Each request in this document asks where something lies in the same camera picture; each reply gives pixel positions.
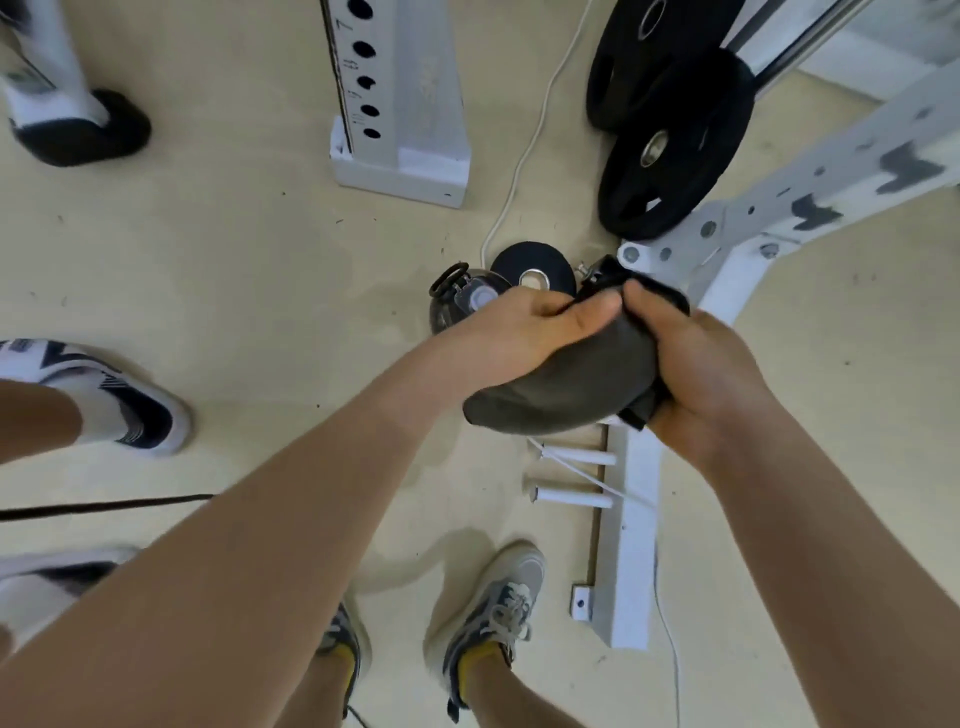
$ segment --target white power cable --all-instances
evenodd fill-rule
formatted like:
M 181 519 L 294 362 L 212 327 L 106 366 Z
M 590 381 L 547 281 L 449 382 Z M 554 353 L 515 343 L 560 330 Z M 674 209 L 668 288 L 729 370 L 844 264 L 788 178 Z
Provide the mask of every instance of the white power cable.
M 660 607 L 660 544 L 654 545 L 654 603 L 657 605 L 657 614 L 660 615 L 660 622 L 666 632 L 666 639 L 670 641 L 670 650 L 673 652 L 673 702 L 674 715 L 677 718 L 677 728 L 681 728 L 680 722 L 680 655 L 677 654 L 677 644 L 673 641 L 673 633 L 670 631 L 670 624 L 663 614 Z
M 493 236 L 496 235 L 498 230 L 500 230 L 500 226 L 503 225 L 503 221 L 507 218 L 507 213 L 510 212 L 510 206 L 514 203 L 514 196 L 516 195 L 516 186 L 520 181 L 520 171 L 523 169 L 523 164 L 530 156 L 530 153 L 533 152 L 534 145 L 537 144 L 537 140 L 540 138 L 540 132 L 543 131 L 543 122 L 546 121 L 546 108 L 550 103 L 550 91 L 553 90 L 554 82 L 557 80 L 557 77 L 560 76 L 561 71 L 563 71 L 564 66 L 566 66 L 566 62 L 573 54 L 573 49 L 576 47 L 577 41 L 580 40 L 580 33 L 584 30 L 584 24 L 587 22 L 587 15 L 589 14 L 590 7 L 592 5 L 593 0 L 587 0 L 587 4 L 584 6 L 584 12 L 580 16 L 580 22 L 577 23 L 577 30 L 573 34 L 573 39 L 570 40 L 570 45 L 567 46 L 566 53 L 564 53 L 564 57 L 560 60 L 560 65 L 557 66 L 557 70 L 553 72 L 553 76 L 550 77 L 550 81 L 546 85 L 546 93 L 543 94 L 543 105 L 540 107 L 540 121 L 537 122 L 537 128 L 534 130 L 534 135 L 530 138 L 530 143 L 527 144 L 526 150 L 524 150 L 519 161 L 516 163 L 514 180 L 510 183 L 510 192 L 507 195 L 507 202 L 503 204 L 503 209 L 500 210 L 500 216 L 496 218 L 496 222 L 493 223 L 493 227 L 490 228 L 490 232 L 487 233 L 487 237 L 484 239 L 483 245 L 480 246 L 481 268 L 487 267 L 487 250 L 490 248 Z

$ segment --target plate center hole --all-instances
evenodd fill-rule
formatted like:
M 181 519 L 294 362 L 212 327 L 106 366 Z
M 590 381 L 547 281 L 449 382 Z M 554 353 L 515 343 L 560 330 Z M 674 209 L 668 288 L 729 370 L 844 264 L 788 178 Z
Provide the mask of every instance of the plate center hole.
M 670 132 L 666 129 L 661 129 L 655 133 L 650 141 L 647 142 L 647 146 L 644 147 L 643 154 L 640 155 L 640 166 L 646 169 L 656 164 L 666 151 L 666 145 L 669 142 Z
M 543 271 L 531 268 L 529 271 L 524 271 L 520 276 L 520 285 L 525 285 L 527 288 L 534 288 L 538 291 L 548 291 L 550 290 L 550 279 Z

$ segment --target floor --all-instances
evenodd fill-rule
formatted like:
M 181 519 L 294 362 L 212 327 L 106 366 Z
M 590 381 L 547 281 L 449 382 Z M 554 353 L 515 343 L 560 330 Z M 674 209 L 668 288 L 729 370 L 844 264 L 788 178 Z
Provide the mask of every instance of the floor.
M 597 3 L 555 88 L 495 248 L 537 239 L 574 263 L 613 250 L 593 214 L 605 142 L 582 103 L 611 5 Z M 65 7 L 92 81 L 128 91 L 156 135 L 136 158 L 69 171 L 0 138 L 0 338 L 63 338 L 120 356 L 189 401 L 199 430 L 167 461 L 90 446 L 10 465 L 2 507 L 219 492 L 414 346 L 432 278 L 476 259 L 582 8 L 451 1 L 473 167 L 464 208 L 447 210 L 333 182 L 337 105 L 316 2 Z M 717 194 L 870 108 L 788 78 L 760 103 Z M 791 255 L 737 323 L 774 389 L 955 595 L 958 204 L 955 190 L 934 193 Z M 674 724 L 660 626 L 648 652 L 611 652 L 566 615 L 570 584 L 588 571 L 591 515 L 529 503 L 520 481 L 532 460 L 519 439 L 455 412 L 430 436 L 356 580 L 374 658 L 355 704 L 372 725 L 448 724 L 418 668 L 423 633 L 517 536 L 551 564 L 517 672 L 588 725 Z M 811 726 L 715 499 L 673 457 L 662 487 L 662 597 L 684 725 Z M 0 555 L 147 544 L 192 507 L 4 524 Z

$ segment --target yellow sock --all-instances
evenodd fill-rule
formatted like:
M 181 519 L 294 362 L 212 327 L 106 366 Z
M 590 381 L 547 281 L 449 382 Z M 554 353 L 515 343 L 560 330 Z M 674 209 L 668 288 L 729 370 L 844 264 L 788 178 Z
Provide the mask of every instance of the yellow sock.
M 475 647 L 471 647 L 469 650 L 464 652 L 460 656 L 460 661 L 457 663 L 457 673 L 459 677 L 459 685 L 457 686 L 460 691 L 460 699 L 465 703 L 467 702 L 467 673 L 476 665 L 480 660 L 485 657 L 490 657 L 491 655 L 498 655 L 501 660 L 505 661 L 503 657 L 503 649 L 500 647 L 500 643 L 496 642 L 486 642 L 478 644 Z
M 344 684 L 344 697 L 346 697 L 347 691 L 350 689 L 350 680 L 353 679 L 353 670 L 356 668 L 356 658 L 353 657 L 353 652 L 350 651 L 350 648 L 343 643 L 334 644 L 333 649 L 327 652 L 327 654 L 342 657 L 347 660 L 350 665 L 350 669 L 347 671 L 347 682 Z

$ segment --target weight plate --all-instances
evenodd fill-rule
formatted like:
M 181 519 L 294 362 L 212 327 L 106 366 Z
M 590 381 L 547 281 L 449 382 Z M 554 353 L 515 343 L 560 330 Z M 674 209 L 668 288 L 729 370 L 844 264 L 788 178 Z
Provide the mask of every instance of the weight plate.
M 646 92 L 674 63 L 719 48 L 744 0 L 619 0 L 587 81 L 587 117 L 620 133 Z
M 490 269 L 511 285 L 520 285 L 521 279 L 532 274 L 542 279 L 543 287 L 577 295 L 577 280 L 564 254 L 546 243 L 527 240 L 515 243 L 496 257 Z
M 613 145 L 597 197 L 600 224 L 627 240 L 678 225 L 730 165 L 755 94 L 749 66 L 724 49 L 668 71 Z

